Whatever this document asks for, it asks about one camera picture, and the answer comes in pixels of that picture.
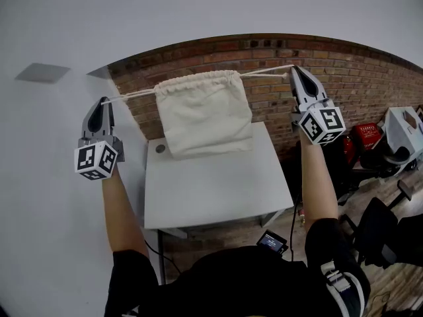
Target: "table leg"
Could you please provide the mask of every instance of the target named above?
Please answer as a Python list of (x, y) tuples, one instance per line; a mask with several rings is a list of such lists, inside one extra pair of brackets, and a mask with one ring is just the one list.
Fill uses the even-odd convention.
[(179, 237), (179, 238), (182, 238), (184, 240), (186, 240), (188, 238), (188, 234), (186, 232), (184, 232), (183, 230), (180, 230), (178, 228), (160, 229), (160, 230), (169, 234), (169, 235)]
[(265, 217), (263, 217), (261, 222), (262, 228), (267, 228), (269, 225), (271, 225), (273, 221), (277, 219), (279, 215), (281, 215), (284, 211), (285, 209), (282, 209), (274, 213), (269, 213)]

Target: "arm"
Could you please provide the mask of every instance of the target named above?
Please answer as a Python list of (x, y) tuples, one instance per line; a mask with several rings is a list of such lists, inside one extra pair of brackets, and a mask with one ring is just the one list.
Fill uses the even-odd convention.
[(300, 130), (303, 206), (307, 231), (324, 218), (338, 218), (338, 201), (320, 145), (313, 145)]
[(112, 251), (135, 250), (148, 257), (143, 233), (132, 211), (117, 165), (112, 177), (102, 180), (102, 190), (107, 236)]

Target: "white wall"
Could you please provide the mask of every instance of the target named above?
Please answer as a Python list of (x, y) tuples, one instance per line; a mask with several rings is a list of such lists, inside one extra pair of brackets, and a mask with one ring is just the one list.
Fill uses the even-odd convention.
[(423, 0), (0, 1), (13, 76), (32, 62), (88, 73), (167, 44), (254, 32), (349, 40), (423, 66)]
[[(101, 183), (74, 173), (73, 150), (88, 109), (117, 91), (73, 71), (56, 85), (0, 73), (0, 85), (0, 304), (11, 317), (102, 316), (112, 255)], [(114, 115), (126, 153), (119, 168), (140, 216), (145, 139), (123, 104)], [(155, 232), (145, 237), (157, 247)]]

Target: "white table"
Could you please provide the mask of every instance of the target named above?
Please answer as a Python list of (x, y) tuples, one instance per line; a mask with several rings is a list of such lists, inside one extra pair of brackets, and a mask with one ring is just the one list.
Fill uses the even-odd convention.
[[(417, 123), (417, 128), (414, 129), (405, 119), (404, 111), (407, 111)], [(418, 117), (413, 107), (391, 107), (388, 109), (382, 130), (387, 136), (387, 142), (393, 152), (397, 151), (399, 147), (403, 146), (410, 151), (410, 158), (401, 165), (400, 171), (405, 166), (423, 153), (423, 133), (419, 128), (422, 120)]]
[[(293, 201), (264, 123), (253, 123), (253, 150), (175, 160), (166, 139), (151, 140), (145, 180), (146, 229), (186, 238), (175, 228), (266, 215), (267, 226)], [(157, 146), (164, 145), (162, 153)]]

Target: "drawstring bag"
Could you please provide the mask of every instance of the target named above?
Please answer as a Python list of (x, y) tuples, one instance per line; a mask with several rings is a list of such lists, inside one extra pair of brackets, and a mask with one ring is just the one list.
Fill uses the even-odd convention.
[(177, 77), (154, 91), (174, 158), (252, 149), (252, 114), (237, 71)]

